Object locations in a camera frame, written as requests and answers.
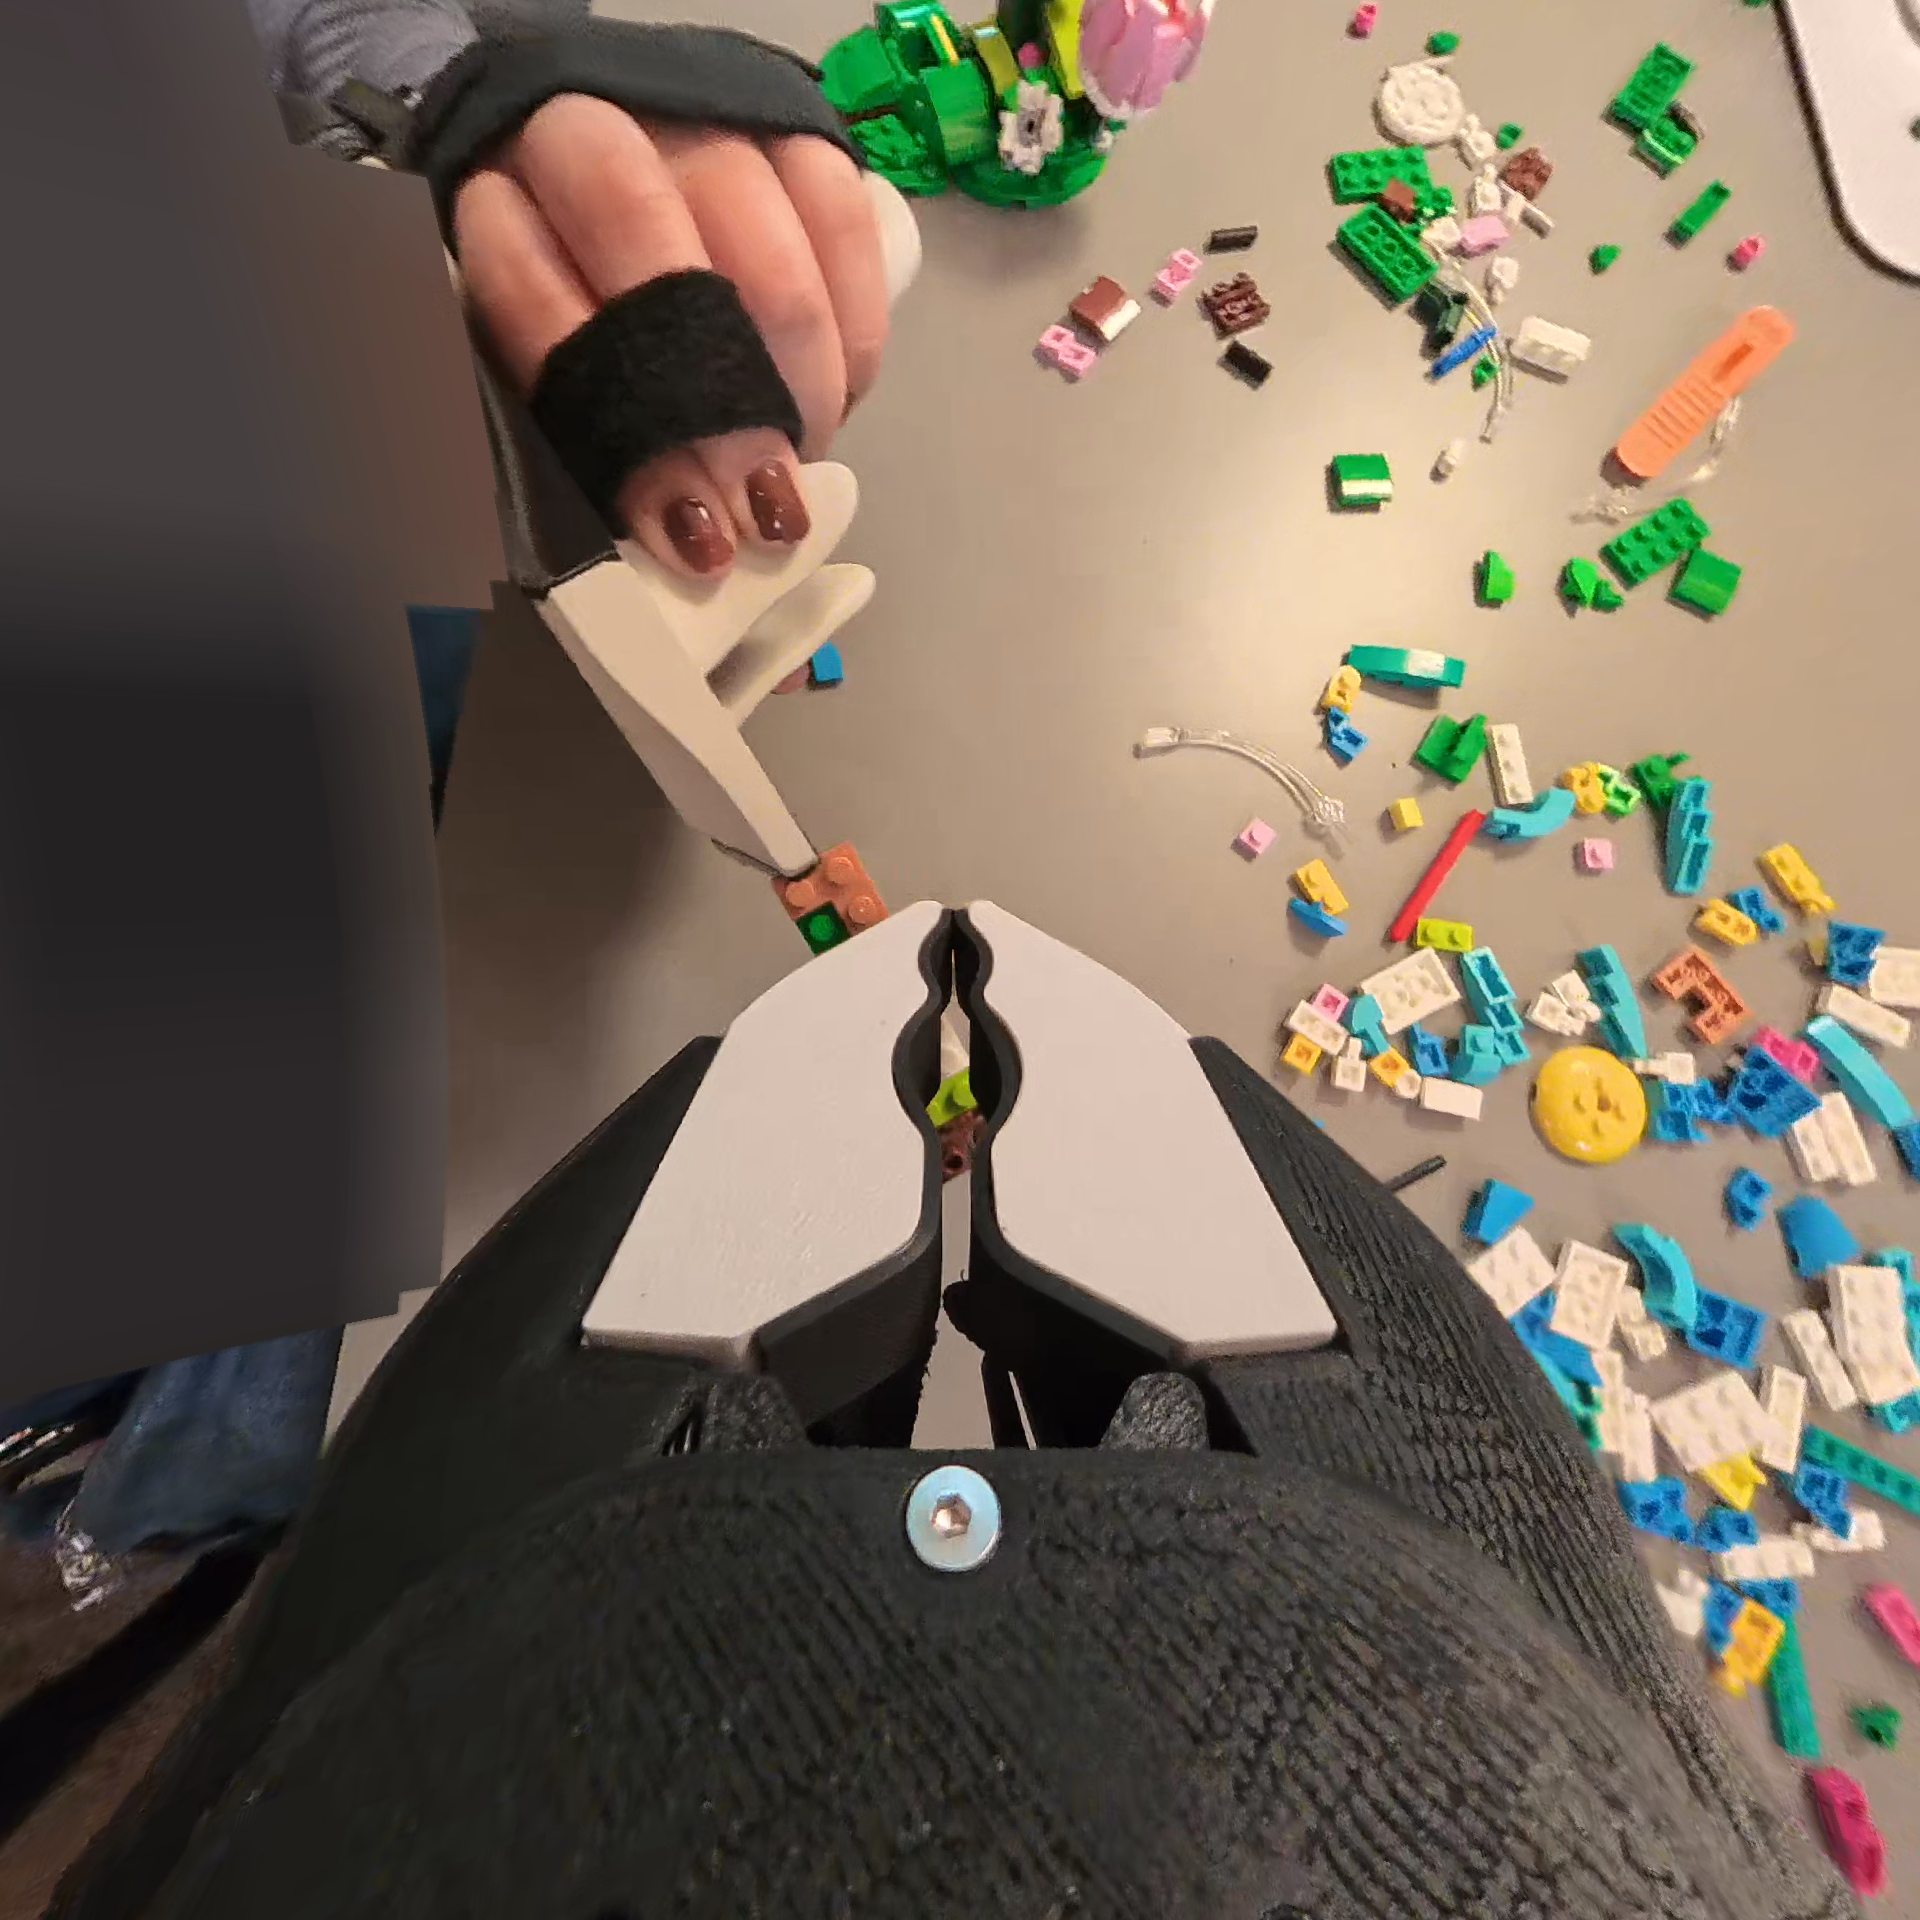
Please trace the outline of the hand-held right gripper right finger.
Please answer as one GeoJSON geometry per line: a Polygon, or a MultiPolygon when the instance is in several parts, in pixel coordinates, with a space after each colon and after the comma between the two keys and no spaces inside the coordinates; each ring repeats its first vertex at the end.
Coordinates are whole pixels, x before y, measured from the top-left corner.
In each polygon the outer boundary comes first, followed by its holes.
{"type": "Polygon", "coordinates": [[[1090,1450],[1136,1381],[1337,1350],[1337,1307],[1187,1027],[996,904],[951,925],[985,1112],[961,1330],[1028,1437],[1090,1450]]]}

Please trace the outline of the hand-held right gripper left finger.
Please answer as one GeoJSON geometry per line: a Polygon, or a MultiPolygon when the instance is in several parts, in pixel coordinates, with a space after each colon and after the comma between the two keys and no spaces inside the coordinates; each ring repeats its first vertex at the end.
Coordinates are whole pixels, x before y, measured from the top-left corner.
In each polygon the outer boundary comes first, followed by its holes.
{"type": "Polygon", "coordinates": [[[954,913],[912,904],[762,993],[583,1312],[583,1346],[776,1378],[804,1425],[912,1425],[939,1321],[954,913]]]}

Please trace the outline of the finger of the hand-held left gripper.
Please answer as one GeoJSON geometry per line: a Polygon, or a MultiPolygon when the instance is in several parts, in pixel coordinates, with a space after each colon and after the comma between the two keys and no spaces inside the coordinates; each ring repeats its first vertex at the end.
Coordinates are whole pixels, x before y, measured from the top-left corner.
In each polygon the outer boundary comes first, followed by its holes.
{"type": "Polygon", "coordinates": [[[602,561],[551,585],[547,628],[686,827],[762,874],[814,867],[817,845],[634,565],[602,561]]]}

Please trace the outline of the multicolour toy brick strip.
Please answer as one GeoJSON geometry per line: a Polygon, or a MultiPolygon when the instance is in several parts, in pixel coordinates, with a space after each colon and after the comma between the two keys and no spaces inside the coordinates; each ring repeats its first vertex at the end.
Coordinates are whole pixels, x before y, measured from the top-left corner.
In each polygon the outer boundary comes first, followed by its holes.
{"type": "MultiPolygon", "coordinates": [[[[800,875],[778,874],[772,889],[810,953],[827,953],[889,916],[850,844],[818,853],[800,875]]],[[[929,1123],[943,1149],[944,1181],[970,1174],[985,1115],[971,1086],[970,1029],[954,1006],[943,1017],[939,1083],[929,1099],[929,1123]]]]}

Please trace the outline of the person's left forearm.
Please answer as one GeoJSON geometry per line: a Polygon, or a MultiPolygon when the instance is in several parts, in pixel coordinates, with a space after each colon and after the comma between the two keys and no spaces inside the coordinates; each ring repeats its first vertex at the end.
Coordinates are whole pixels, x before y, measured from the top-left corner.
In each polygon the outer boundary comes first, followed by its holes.
{"type": "Polygon", "coordinates": [[[247,2],[289,137],[343,160],[384,160],[432,78],[476,38],[457,2],[247,2]]]}

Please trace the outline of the grey desk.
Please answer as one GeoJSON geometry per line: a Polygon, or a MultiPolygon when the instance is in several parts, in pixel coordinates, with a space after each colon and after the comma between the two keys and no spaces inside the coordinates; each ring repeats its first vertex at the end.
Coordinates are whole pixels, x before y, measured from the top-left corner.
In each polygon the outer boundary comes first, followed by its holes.
{"type": "Polygon", "coordinates": [[[1423,718],[1361,722],[1330,764],[1315,696],[1355,644],[1468,666],[1449,701],[1523,734],[1535,779],[1682,753],[1718,787],[1739,872],[1795,844],[1850,922],[1915,942],[1915,283],[1841,233],[1783,4],[1218,4],[1191,83],[1043,217],[919,205],[923,272],[838,453],[847,550],[878,590],[842,688],[778,696],[753,740],[791,809],[850,842],[891,908],[996,901],[1090,953],[1191,1032],[1275,1069],[1316,982],[1372,969],[1425,874],[1385,838],[1385,760],[1423,718]],[[1384,70],[1455,33],[1483,124],[1552,162],[1552,230],[1521,233],[1505,321],[1592,336],[1566,381],[1518,374],[1497,442],[1451,478],[1487,398],[1427,374],[1417,318],[1337,251],[1328,158],[1380,144],[1384,70]],[[1671,177],[1603,110],[1666,42],[1697,62],[1703,137],[1671,177]],[[1202,292],[1239,272],[1271,362],[1220,365],[1202,292]],[[1110,281],[1096,363],[1041,358],[1110,281]],[[1752,307],[1792,345],[1684,491],[1745,569],[1723,616],[1673,569],[1609,611],[1556,595],[1616,523],[1618,436],[1752,307]],[[1399,497],[1334,513],[1328,460],[1384,453],[1399,497]],[[1136,760],[1153,728],[1225,730],[1346,809],[1217,753],[1136,760]]]}

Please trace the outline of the person's left hand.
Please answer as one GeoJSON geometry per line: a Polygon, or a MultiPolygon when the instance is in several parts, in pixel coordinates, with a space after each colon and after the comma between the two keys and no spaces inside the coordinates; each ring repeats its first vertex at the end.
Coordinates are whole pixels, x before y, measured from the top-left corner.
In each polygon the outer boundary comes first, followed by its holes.
{"type": "Polygon", "coordinates": [[[488,354],[603,520],[694,584],[810,533],[894,292],[872,174],[803,60],[710,27],[476,36],[424,84],[488,354]]]}

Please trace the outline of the red toy bar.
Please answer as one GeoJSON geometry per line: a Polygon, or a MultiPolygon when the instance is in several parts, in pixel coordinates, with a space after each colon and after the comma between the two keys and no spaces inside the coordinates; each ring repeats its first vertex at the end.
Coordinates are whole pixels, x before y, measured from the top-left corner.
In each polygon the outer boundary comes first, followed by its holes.
{"type": "Polygon", "coordinates": [[[1408,898],[1403,901],[1399,915],[1391,922],[1385,930],[1385,942],[1393,947],[1417,947],[1419,945],[1419,924],[1433,916],[1433,905],[1449,883],[1451,874],[1457,872],[1460,858],[1465,858],[1468,849],[1475,838],[1483,835],[1483,827],[1490,821],[1490,812],[1475,806],[1460,813],[1460,818],[1449,830],[1447,838],[1433,853],[1427,872],[1419,875],[1415,886],[1411,889],[1408,898]]]}

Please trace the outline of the transparent curved plastic piece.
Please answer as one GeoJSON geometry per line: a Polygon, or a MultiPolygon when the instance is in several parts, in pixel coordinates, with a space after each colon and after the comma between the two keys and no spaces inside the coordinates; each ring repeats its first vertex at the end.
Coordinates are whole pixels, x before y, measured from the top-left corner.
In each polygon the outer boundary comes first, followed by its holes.
{"type": "Polygon", "coordinates": [[[1135,757],[1140,762],[1172,753],[1217,753],[1248,762],[1288,792],[1313,832],[1334,837],[1350,825],[1340,801],[1315,785],[1299,765],[1247,736],[1225,730],[1147,728],[1135,742],[1135,757]]]}

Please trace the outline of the yellow round disc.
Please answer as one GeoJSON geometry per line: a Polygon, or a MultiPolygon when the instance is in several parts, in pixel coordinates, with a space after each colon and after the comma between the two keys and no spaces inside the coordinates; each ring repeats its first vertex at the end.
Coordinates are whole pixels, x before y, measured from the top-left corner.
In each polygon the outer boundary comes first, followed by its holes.
{"type": "Polygon", "coordinates": [[[1560,1160],[1604,1169],[1633,1154],[1648,1130],[1642,1077],[1603,1048],[1556,1050],[1530,1092],[1538,1138],[1560,1160]]]}

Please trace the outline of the green brick plant model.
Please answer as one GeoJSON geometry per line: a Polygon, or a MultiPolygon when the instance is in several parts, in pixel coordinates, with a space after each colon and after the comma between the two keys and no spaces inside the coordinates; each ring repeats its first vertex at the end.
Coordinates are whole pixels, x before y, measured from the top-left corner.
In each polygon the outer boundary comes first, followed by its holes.
{"type": "Polygon", "coordinates": [[[1211,2],[875,4],[820,60],[856,150],[914,200],[1057,208],[1102,177],[1115,140],[1183,84],[1211,2]]]}

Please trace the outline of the pile of blue white bricks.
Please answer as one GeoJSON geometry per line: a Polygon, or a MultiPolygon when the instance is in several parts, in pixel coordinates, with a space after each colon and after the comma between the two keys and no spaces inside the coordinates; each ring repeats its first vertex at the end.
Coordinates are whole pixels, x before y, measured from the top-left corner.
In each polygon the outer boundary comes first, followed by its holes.
{"type": "Polygon", "coordinates": [[[1801,849],[1718,853],[1687,755],[1528,774],[1523,734],[1449,690],[1334,666],[1315,725],[1336,768],[1361,720],[1423,718],[1385,760],[1387,842],[1423,869],[1468,809],[1459,867],[1505,898],[1576,886],[1510,966],[1502,924],[1419,924],[1376,985],[1316,982],[1275,1053],[1316,1131],[1423,1133],[1455,1181],[1446,1268],[1497,1312],[1594,1460],[1616,1534],[1650,1546],[1675,1662],[1768,1720],[1795,1818],[1868,1916],[1915,1916],[1915,942],[1834,915],[1801,849]],[[1562,1048],[1607,1050],[1648,1096],[1622,1163],[1560,1160],[1530,1092],[1562,1048]]]}

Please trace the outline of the scattered green brown bricks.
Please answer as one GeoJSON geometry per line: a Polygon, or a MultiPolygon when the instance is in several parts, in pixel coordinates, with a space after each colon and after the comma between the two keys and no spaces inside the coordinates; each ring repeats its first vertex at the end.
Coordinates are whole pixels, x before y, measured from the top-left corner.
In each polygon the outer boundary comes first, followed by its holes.
{"type": "MultiPolygon", "coordinates": [[[[1515,372],[1566,380],[1588,363],[1594,338],[1542,318],[1523,318],[1514,330],[1500,325],[1500,302],[1521,268],[1505,251],[1506,245],[1523,229],[1551,230],[1542,195],[1552,179],[1552,162],[1538,147],[1515,144],[1523,140],[1521,128],[1492,130],[1465,108],[1449,69],[1455,48],[1457,38],[1438,33],[1423,60],[1385,69],[1376,124],[1394,144],[1334,153],[1328,190],[1336,205],[1351,208],[1336,229],[1336,250],[1380,300],[1408,307],[1423,321],[1432,345],[1432,381],[1457,368],[1473,370],[1473,387],[1487,392],[1480,444],[1492,444],[1515,398],[1515,372]],[[1449,185],[1433,179],[1430,153],[1443,144],[1451,144],[1475,169],[1463,205],[1449,185]]],[[[1634,137],[1634,156],[1660,177],[1671,177],[1700,144],[1703,125],[1687,102],[1695,74],[1697,62],[1656,42],[1603,110],[1607,124],[1634,137]]],[[[1098,362],[1096,330],[1111,325],[1119,331],[1128,321],[1115,304],[1098,304],[1111,292],[1110,281],[1090,288],[1075,323],[1043,333],[1041,358],[1064,372],[1088,370],[1098,362]]],[[[1274,365],[1248,341],[1268,313],[1258,281],[1247,272],[1217,281],[1202,292],[1202,310],[1223,342],[1220,365],[1248,384],[1264,381],[1274,365]]],[[[1633,510],[1642,497],[1652,499],[1647,489],[1666,478],[1692,445],[1650,483],[1627,478],[1609,456],[1609,472],[1624,478],[1624,488],[1596,497],[1587,514],[1616,523],[1618,533],[1596,561],[1570,557],[1562,568],[1556,595],[1564,605],[1618,608],[1624,588],[1643,585],[1668,569],[1675,605],[1718,617],[1735,603],[1745,569],[1710,550],[1713,529],[1684,489],[1718,472],[1750,392],[1700,434],[1710,440],[1710,456],[1684,476],[1682,491],[1663,497],[1640,516],[1633,510]]],[[[1334,513],[1378,513],[1396,497],[1399,484],[1384,453],[1337,453],[1328,460],[1334,513]]]]}

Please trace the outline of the orange brick separator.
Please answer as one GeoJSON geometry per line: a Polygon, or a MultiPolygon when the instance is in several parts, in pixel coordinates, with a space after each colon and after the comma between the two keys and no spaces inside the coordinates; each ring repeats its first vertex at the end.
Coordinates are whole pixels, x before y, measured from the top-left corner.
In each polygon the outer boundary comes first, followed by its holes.
{"type": "Polygon", "coordinates": [[[1640,483],[1665,476],[1782,358],[1795,333],[1798,325],[1777,307],[1745,310],[1618,436],[1616,466],[1640,483]]]}

